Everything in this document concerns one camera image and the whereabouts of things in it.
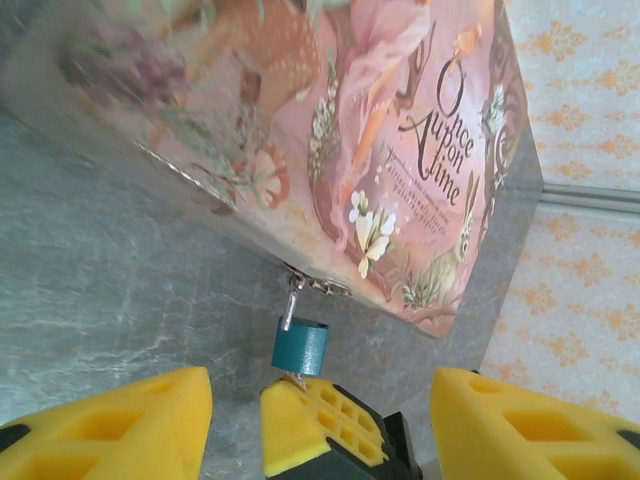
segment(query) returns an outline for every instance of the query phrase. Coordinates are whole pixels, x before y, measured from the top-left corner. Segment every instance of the orange floral wallpaper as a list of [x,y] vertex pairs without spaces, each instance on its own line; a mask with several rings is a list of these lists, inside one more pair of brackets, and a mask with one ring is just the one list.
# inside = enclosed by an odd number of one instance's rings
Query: orange floral wallpaper
[[640,219],[540,205],[482,373],[640,423]]
[[640,190],[633,0],[506,0],[545,180]]

